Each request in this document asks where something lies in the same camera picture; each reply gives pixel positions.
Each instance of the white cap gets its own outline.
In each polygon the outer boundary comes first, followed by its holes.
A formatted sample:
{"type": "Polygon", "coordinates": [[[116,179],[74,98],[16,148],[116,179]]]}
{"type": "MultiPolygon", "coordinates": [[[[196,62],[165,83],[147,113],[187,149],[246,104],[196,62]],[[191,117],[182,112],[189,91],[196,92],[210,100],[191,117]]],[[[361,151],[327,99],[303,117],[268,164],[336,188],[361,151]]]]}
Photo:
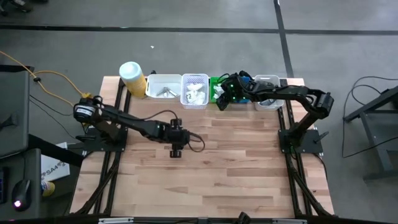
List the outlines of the white cap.
{"type": "Polygon", "coordinates": [[[141,67],[136,62],[126,62],[119,68],[120,77],[127,81],[134,81],[140,77],[141,73],[141,67]]]}

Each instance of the computer mouse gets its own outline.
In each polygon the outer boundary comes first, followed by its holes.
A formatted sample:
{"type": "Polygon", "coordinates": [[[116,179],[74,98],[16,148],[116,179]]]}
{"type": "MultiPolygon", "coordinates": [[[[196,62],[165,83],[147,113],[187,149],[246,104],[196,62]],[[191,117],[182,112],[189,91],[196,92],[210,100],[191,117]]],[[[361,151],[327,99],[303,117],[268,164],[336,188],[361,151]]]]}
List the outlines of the computer mouse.
{"type": "Polygon", "coordinates": [[[27,210],[31,203],[30,180],[20,180],[12,189],[12,206],[18,212],[27,210]]]}

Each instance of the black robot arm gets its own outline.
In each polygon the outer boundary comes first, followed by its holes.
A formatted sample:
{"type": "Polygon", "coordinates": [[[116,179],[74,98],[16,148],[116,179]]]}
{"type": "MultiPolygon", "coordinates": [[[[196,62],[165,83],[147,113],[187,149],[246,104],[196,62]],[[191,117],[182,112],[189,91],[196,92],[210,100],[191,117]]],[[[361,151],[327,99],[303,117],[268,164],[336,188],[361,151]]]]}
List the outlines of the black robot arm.
{"type": "Polygon", "coordinates": [[[329,116],[334,102],[330,93],[305,86],[275,86],[269,82],[255,82],[245,71],[230,75],[223,80],[221,87],[224,93],[216,102],[221,111],[230,102],[241,99],[248,99],[252,102],[262,102],[269,99],[295,100],[301,103],[308,113],[301,121],[290,127],[287,133],[287,138],[291,145],[295,147],[301,145],[303,135],[316,120],[329,116]],[[249,82],[244,83],[243,77],[249,77],[249,82]]]}
{"type": "Polygon", "coordinates": [[[177,115],[175,119],[171,119],[170,123],[140,119],[113,106],[102,104],[95,97],[82,98],[74,106],[73,117],[81,123],[94,126],[103,136],[106,136],[108,144],[119,141],[120,129],[116,124],[138,131],[151,141],[169,143],[172,145],[171,157],[181,157],[181,150],[189,144],[190,136],[199,138],[199,135],[181,127],[182,120],[178,119],[177,115]]]}

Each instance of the yellow bottle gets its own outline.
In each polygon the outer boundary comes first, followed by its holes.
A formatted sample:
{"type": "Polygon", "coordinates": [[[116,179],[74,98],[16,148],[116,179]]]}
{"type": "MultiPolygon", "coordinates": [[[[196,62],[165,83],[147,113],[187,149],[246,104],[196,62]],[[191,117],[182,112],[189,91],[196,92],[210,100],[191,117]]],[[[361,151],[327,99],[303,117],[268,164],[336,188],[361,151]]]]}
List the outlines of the yellow bottle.
{"type": "Polygon", "coordinates": [[[141,67],[136,62],[126,62],[119,68],[119,75],[132,96],[143,98],[147,82],[141,67]]]}

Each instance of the yellow cable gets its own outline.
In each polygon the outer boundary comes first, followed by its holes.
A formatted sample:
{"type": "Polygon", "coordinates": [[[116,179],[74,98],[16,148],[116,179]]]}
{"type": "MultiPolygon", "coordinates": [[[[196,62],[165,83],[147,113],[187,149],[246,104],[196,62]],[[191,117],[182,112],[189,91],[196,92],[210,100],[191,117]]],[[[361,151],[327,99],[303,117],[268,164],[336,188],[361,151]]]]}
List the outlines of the yellow cable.
{"type": "MultiPolygon", "coordinates": [[[[20,66],[22,66],[24,69],[26,69],[26,70],[30,73],[30,76],[32,76],[32,77],[34,77],[34,78],[37,78],[36,74],[40,74],[40,73],[54,73],[54,74],[57,74],[57,75],[62,76],[62,77],[65,78],[66,80],[68,80],[68,82],[75,88],[75,90],[76,90],[77,92],[79,92],[79,94],[80,94],[81,96],[85,96],[85,95],[86,95],[86,94],[82,93],[82,92],[76,87],[76,85],[73,84],[73,82],[72,82],[66,75],[64,75],[64,74],[61,74],[61,73],[58,73],[58,72],[54,72],[54,71],[39,71],[39,72],[33,73],[33,72],[30,71],[25,65],[23,65],[22,63],[20,63],[20,62],[19,62],[18,60],[16,60],[15,58],[13,58],[13,57],[11,57],[10,55],[8,55],[8,54],[2,52],[1,50],[0,50],[0,53],[2,53],[3,55],[5,55],[5,56],[8,57],[9,59],[13,60],[14,62],[18,63],[20,66]]],[[[61,96],[58,96],[58,95],[56,95],[56,94],[54,94],[54,93],[51,93],[50,91],[46,90],[41,82],[37,82],[37,83],[40,85],[40,87],[43,89],[44,92],[46,92],[47,94],[49,94],[49,95],[51,95],[51,96],[54,96],[54,97],[56,97],[56,98],[58,98],[58,99],[60,99],[60,100],[62,100],[62,101],[64,101],[64,102],[68,103],[70,106],[73,107],[73,103],[71,103],[70,101],[68,101],[68,100],[66,100],[66,99],[64,99],[64,98],[62,98],[61,96]]]]}

